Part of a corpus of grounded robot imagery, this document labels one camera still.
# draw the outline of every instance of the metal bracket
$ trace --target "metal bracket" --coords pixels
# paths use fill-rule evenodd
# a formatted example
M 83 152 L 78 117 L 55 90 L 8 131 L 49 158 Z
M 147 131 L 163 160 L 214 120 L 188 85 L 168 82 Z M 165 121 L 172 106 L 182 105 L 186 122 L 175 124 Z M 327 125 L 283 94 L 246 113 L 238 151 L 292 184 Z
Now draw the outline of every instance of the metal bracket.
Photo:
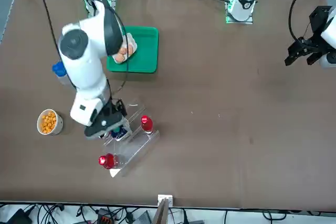
M 173 207 L 173 195 L 165 195 L 165 194 L 159 194 L 157 196 L 157 203 L 158 203 L 158 206 L 160 205 L 161 201 L 163 199 L 167 199 L 168 200 L 168 203 L 169 203 L 169 207 Z

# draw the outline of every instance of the egg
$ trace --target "egg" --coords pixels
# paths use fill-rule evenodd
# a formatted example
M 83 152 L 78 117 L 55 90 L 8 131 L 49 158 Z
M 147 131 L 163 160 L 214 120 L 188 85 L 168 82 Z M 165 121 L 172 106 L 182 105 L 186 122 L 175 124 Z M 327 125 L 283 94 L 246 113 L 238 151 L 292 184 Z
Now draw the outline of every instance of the egg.
M 133 46 L 128 44 L 128 55 L 131 56 L 133 54 Z
M 125 55 L 127 52 L 126 48 L 122 47 L 120 50 L 119 50 L 119 53 L 121 53 L 122 55 Z
M 117 54 L 114 59 L 116 60 L 116 62 L 118 63 L 122 63 L 124 61 L 124 56 L 122 54 Z

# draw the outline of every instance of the plastic container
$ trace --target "plastic container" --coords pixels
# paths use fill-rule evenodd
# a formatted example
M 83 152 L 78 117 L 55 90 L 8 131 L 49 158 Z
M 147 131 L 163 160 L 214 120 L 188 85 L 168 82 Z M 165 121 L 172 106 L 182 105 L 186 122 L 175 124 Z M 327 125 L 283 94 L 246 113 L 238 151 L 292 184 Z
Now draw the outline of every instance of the plastic container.
M 128 63 L 115 63 L 107 57 L 107 69 L 112 72 L 154 73 L 158 67 L 159 31 L 155 27 L 127 26 L 126 32 L 132 34 L 137 43 L 137 51 L 129 58 Z
M 52 131 L 50 131 L 49 133 L 43 133 L 41 131 L 41 128 L 40 128 L 40 125 L 41 123 L 43 123 L 43 118 L 42 116 L 47 116 L 49 112 L 54 112 L 55 115 L 56 115 L 56 125 L 55 127 L 53 128 Z M 59 114 L 57 114 L 54 110 L 52 109 L 47 109 L 47 110 L 44 110 L 39 116 L 38 116 L 38 119 L 37 119 L 37 123 L 36 123 L 36 127 L 37 127 L 37 130 L 40 134 L 42 135 L 57 135 L 61 132 L 61 130 L 63 129 L 63 119 L 59 116 Z
M 151 134 L 147 134 L 143 130 L 141 119 L 143 116 L 149 118 L 150 112 L 141 101 L 134 100 L 126 103 L 125 106 L 128 113 L 126 119 L 132 134 L 122 141 L 116 141 L 112 136 L 104 139 L 103 153 L 116 154 L 122 159 L 118 167 L 109 169 L 111 177 L 115 177 L 117 174 L 118 176 L 125 176 L 160 137 L 159 131 L 154 130 L 153 127 L 151 127 Z
M 65 70 L 62 61 L 59 61 L 55 65 L 53 65 L 52 71 L 55 73 L 60 83 L 62 83 L 63 85 L 71 85 L 71 81 L 67 75 L 67 71 Z
M 153 133 L 152 119 L 147 115 L 143 115 L 141 117 L 141 127 L 146 134 L 152 134 Z
M 116 154 L 111 153 L 100 156 L 98 162 L 105 169 L 117 168 L 122 164 L 120 157 Z

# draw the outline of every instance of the red bottle cap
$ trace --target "red bottle cap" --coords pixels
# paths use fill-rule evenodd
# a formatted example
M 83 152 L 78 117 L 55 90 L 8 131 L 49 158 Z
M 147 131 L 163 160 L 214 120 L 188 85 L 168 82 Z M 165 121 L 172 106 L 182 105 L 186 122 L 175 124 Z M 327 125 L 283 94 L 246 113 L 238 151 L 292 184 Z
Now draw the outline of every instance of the red bottle cap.
M 114 168 L 114 165 L 115 165 L 114 156 L 110 153 L 100 156 L 98 161 L 99 161 L 99 164 L 102 165 L 106 169 Z
M 152 131 L 153 130 L 153 121 L 147 115 L 143 115 L 141 117 L 141 127 L 144 131 Z

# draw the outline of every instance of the tabletop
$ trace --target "tabletop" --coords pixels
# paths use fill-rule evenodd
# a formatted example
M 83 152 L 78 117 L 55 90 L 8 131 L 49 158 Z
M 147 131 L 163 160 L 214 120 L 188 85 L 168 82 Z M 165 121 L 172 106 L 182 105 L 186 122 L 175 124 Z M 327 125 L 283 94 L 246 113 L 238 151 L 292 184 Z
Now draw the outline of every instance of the tabletop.
M 258 0 L 254 24 L 226 24 L 214 0 L 117 0 L 125 25 L 159 30 L 155 74 L 128 75 L 160 139 L 125 177 L 98 165 L 102 141 L 69 116 L 75 91 L 51 71 L 58 55 L 41 0 L 15 0 L 0 46 L 0 198 L 184 207 L 335 210 L 336 72 L 304 58 L 285 67 L 292 0 Z M 299 37 L 324 0 L 298 0 Z M 55 34 L 85 17 L 81 0 L 47 0 Z M 124 78 L 105 68 L 113 89 Z M 64 118 L 58 136 L 40 112 Z

